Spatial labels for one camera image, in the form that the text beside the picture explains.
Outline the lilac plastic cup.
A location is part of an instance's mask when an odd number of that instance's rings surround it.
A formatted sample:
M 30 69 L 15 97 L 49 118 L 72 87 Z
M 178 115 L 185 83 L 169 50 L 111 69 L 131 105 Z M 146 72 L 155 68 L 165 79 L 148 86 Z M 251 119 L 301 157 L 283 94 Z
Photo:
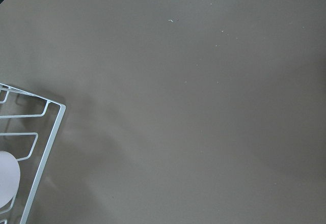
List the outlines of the lilac plastic cup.
M 17 159 L 6 151 L 1 151 L 1 208 L 16 194 L 20 182 L 20 167 Z

